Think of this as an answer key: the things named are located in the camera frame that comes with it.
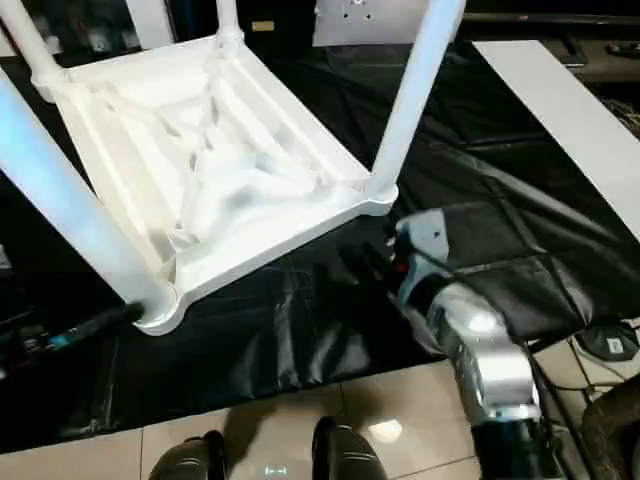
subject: white plastic stool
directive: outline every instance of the white plastic stool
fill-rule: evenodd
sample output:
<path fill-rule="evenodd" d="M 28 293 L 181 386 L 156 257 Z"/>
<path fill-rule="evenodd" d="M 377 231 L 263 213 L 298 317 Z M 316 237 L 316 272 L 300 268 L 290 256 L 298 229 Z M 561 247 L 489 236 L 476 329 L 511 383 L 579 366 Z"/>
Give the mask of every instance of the white plastic stool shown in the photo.
<path fill-rule="evenodd" d="M 464 0 L 431 0 L 373 171 L 253 55 L 234 0 L 215 36 L 63 69 L 19 0 L 0 15 L 58 106 L 91 193 L 6 75 L 0 167 L 163 335 L 194 301 L 358 215 L 384 215 Z"/>

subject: black tablecloth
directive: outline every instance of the black tablecloth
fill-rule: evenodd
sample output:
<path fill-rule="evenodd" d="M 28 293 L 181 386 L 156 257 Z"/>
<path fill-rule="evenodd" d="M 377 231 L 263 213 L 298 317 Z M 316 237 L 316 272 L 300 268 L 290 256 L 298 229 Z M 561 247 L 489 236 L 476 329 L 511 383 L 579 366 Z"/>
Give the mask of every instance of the black tablecloth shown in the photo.
<path fill-rule="evenodd" d="M 350 47 L 266 62 L 370 166 L 406 55 Z M 55 107 L 23 66 L 4 67 L 78 165 Z M 640 314 L 635 239 L 470 44 L 447 54 L 399 186 L 387 217 L 358 218 L 208 296 L 169 335 L 125 327 L 0 383 L 0 451 L 431 361 L 374 273 L 394 223 L 426 208 L 445 212 L 450 263 L 523 339 Z M 0 194 L 0 241 L 43 321 L 118 303 L 6 179 Z"/>

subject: wire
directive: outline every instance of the wire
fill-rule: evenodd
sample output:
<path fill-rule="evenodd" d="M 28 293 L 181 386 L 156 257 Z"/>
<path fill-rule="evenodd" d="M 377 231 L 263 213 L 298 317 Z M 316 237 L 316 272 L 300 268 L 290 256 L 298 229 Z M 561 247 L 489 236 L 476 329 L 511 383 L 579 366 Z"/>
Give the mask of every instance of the wire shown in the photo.
<path fill-rule="evenodd" d="M 595 391 L 595 389 L 599 387 L 602 387 L 602 388 L 617 387 L 618 385 L 620 385 L 620 383 L 621 382 L 596 382 L 596 383 L 589 383 L 584 387 L 564 387 L 562 385 L 556 385 L 554 383 L 551 383 L 551 386 L 556 390 L 561 390 L 563 392 L 584 392 L 588 390 Z"/>
<path fill-rule="evenodd" d="M 609 373 L 615 375 L 616 377 L 618 377 L 620 380 L 622 380 L 623 382 L 626 382 L 628 379 L 627 377 L 625 377 L 624 375 L 622 375 L 620 372 L 618 372 L 615 368 L 613 368 L 611 365 L 608 365 L 607 362 L 600 360 L 597 357 L 594 357 L 593 355 L 588 354 L 587 352 L 585 352 L 584 350 L 582 350 L 581 348 L 576 348 L 576 352 L 578 353 L 579 356 L 589 360 L 590 362 L 595 363 L 596 365 L 598 365 L 600 368 L 603 368 L 605 370 L 607 370 Z"/>

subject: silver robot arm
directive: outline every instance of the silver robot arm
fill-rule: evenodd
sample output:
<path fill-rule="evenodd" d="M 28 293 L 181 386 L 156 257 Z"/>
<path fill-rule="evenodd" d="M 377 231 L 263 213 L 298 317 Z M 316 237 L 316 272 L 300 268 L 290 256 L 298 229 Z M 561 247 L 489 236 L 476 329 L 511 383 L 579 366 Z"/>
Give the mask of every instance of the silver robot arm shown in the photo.
<path fill-rule="evenodd" d="M 483 479 L 562 478 L 541 427 L 527 353 L 504 316 L 449 274 L 448 253 L 441 211 L 400 222 L 396 262 L 406 263 L 407 275 L 397 303 L 416 339 L 453 364 Z"/>

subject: tile floor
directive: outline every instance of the tile floor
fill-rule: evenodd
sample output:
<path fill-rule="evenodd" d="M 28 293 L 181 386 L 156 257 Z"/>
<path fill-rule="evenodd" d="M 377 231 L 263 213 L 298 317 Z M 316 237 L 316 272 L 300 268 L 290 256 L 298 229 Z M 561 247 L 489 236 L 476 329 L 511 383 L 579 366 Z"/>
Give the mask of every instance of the tile floor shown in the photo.
<path fill-rule="evenodd" d="M 537 355 L 557 385 L 584 387 L 616 375 L 561 342 Z M 617 365 L 640 371 L 640 358 Z M 575 423 L 586 404 L 561 392 Z M 331 415 L 349 422 L 373 445 L 390 479 L 479 478 L 473 444 L 446 362 L 253 402 L 142 429 L 0 456 L 3 480 L 144 480 L 164 451 L 211 429 L 225 434 L 232 480 L 281 480 L 265 469 L 287 467 L 291 479 L 311 479 L 311 435 Z"/>

